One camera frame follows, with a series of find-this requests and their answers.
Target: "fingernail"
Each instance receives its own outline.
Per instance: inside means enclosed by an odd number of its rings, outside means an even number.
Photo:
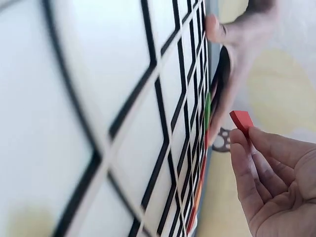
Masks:
[[[251,129],[254,129],[254,130],[262,132],[262,130],[260,128],[258,128],[258,127],[251,127]]]

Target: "red block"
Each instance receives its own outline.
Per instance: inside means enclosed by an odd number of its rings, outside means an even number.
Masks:
[[[208,132],[207,131],[205,132],[205,135],[204,135],[204,148],[207,151],[207,148],[208,148]]]
[[[202,182],[204,181],[205,170],[206,170],[206,155],[204,155],[204,157],[203,157],[203,162],[202,162],[202,167],[201,167],[200,179],[202,180]]]
[[[231,111],[230,116],[237,128],[248,137],[248,130],[250,127],[253,127],[249,113],[247,111]]]
[[[189,219],[189,224],[188,224],[188,228],[187,228],[187,234],[189,234],[189,232],[192,229],[192,225],[194,223],[194,219],[196,217],[196,214],[197,214],[197,209],[196,209],[196,207],[193,207],[193,209],[191,211],[191,216],[190,216],[190,219]]]

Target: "orange block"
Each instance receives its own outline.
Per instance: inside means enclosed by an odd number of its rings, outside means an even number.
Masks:
[[[199,206],[199,201],[201,199],[201,195],[202,195],[202,180],[199,181],[198,188],[197,188],[197,194],[196,194],[196,197],[194,199],[194,206],[196,207],[197,210],[198,210],[198,206]]]
[[[248,137],[248,130],[253,127],[253,122],[247,111],[231,111],[230,116],[239,130]]]

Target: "green block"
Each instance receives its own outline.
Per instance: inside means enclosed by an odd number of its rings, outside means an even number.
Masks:
[[[205,114],[204,114],[204,128],[205,132],[208,129],[209,119],[211,117],[211,95],[208,92],[206,96],[206,103],[205,103]]]

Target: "hand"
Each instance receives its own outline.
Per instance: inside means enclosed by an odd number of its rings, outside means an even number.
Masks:
[[[215,15],[206,17],[206,36],[223,44],[218,68],[211,85],[214,115],[208,131],[212,145],[228,114],[238,89],[247,79],[253,61],[272,36],[280,0],[249,0],[246,12],[229,24],[220,24]]]
[[[316,144],[230,133],[238,198],[254,237],[316,236]]]

